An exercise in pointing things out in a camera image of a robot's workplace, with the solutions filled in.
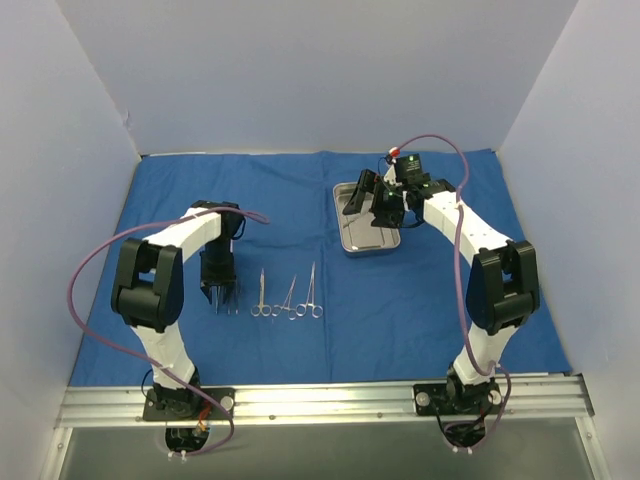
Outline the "stainless steel instrument tray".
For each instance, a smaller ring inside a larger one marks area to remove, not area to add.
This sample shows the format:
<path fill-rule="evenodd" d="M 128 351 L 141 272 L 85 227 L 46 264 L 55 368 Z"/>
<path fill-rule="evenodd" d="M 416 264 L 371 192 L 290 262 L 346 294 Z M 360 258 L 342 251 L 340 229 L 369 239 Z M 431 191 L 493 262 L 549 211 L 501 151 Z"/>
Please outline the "stainless steel instrument tray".
<path fill-rule="evenodd" d="M 355 187 L 355 182 L 338 183 L 333 187 L 332 192 L 340 242 L 346 254 L 351 257 L 363 257 L 385 254 L 397 248 L 401 243 L 398 229 L 371 225 L 374 220 L 374 215 L 370 211 L 372 194 L 365 194 L 363 207 L 359 213 L 352 215 L 343 213 L 344 207 L 355 192 Z"/>

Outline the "steel surgical scissors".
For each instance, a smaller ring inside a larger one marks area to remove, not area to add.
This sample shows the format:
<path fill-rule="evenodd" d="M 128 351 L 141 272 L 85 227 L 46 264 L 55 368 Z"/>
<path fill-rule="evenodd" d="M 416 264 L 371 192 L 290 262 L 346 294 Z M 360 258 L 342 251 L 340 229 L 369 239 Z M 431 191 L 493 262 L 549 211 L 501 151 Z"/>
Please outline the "steel surgical scissors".
<path fill-rule="evenodd" d="M 259 293 L 258 301 L 251 307 L 250 314 L 253 317 L 268 317 L 272 313 L 272 307 L 266 303 L 266 275 L 265 270 L 261 269 L 259 276 Z"/>

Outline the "blue surgical drape cloth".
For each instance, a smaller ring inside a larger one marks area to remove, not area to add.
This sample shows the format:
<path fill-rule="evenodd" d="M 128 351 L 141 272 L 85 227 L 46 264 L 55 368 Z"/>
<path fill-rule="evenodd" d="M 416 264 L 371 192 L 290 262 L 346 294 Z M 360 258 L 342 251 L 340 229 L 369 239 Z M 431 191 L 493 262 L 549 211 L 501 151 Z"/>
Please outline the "blue surgical drape cloth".
<path fill-rule="evenodd" d="M 453 248 L 436 229 L 405 230 L 385 254 L 351 257 L 340 242 L 338 183 L 376 169 L 377 153 L 174 155 L 138 165 L 119 226 L 174 219 L 198 200 L 229 201 L 267 216 L 234 246 L 239 315 L 216 315 L 199 288 L 200 262 L 184 267 L 179 326 L 204 383 L 294 384 L 438 378 L 460 353 Z M 266 303 L 306 300 L 324 309 L 290 321 L 253 317 L 261 269 Z"/>

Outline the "steel forceps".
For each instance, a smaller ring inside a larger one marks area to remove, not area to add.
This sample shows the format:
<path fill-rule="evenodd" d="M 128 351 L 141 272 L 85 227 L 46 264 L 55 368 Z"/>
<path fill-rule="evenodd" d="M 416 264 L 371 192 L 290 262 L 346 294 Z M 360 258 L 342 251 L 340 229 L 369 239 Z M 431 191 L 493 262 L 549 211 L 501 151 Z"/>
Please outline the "steel forceps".
<path fill-rule="evenodd" d="M 292 297 L 296 285 L 296 279 L 297 276 L 294 276 L 290 283 L 285 299 L 280 304 L 273 305 L 271 311 L 272 317 L 277 317 L 281 314 L 285 314 L 290 321 L 296 320 L 298 318 L 296 307 L 292 304 Z"/>
<path fill-rule="evenodd" d="M 316 263 L 312 263 L 306 300 L 295 308 L 297 317 L 310 314 L 312 318 L 319 319 L 323 316 L 324 309 L 315 301 Z"/>

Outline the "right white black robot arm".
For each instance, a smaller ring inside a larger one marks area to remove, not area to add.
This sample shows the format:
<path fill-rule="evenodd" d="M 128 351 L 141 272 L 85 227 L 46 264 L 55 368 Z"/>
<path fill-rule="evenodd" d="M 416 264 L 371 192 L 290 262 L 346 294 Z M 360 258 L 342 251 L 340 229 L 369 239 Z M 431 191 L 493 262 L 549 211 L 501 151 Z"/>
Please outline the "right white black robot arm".
<path fill-rule="evenodd" d="M 401 156 L 392 149 L 385 161 L 384 174 L 361 171 L 342 213 L 367 209 L 372 227 L 401 229 L 411 212 L 414 227 L 433 227 L 453 245 L 464 345 L 443 391 L 447 406 L 464 413 L 479 402 L 479 387 L 494 379 L 509 340 L 540 306 L 536 252 L 531 243 L 514 241 L 476 214 L 462 198 L 464 182 L 453 186 L 432 178 L 417 154 Z"/>

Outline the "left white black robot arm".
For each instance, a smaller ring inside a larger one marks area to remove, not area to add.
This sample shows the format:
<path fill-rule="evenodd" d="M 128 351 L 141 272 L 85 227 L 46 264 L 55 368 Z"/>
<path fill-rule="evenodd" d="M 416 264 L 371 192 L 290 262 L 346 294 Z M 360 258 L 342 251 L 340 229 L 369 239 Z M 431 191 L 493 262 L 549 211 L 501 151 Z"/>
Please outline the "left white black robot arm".
<path fill-rule="evenodd" d="M 152 366 L 157 401 L 179 419 L 194 417 L 202 405 L 197 367 L 190 359 L 178 318 L 184 306 L 184 263 L 200 259 L 199 288 L 207 301 L 238 311 L 239 280 L 234 242 L 246 218 L 232 202 L 200 200 L 176 223 L 121 245 L 111 308 L 141 341 Z"/>

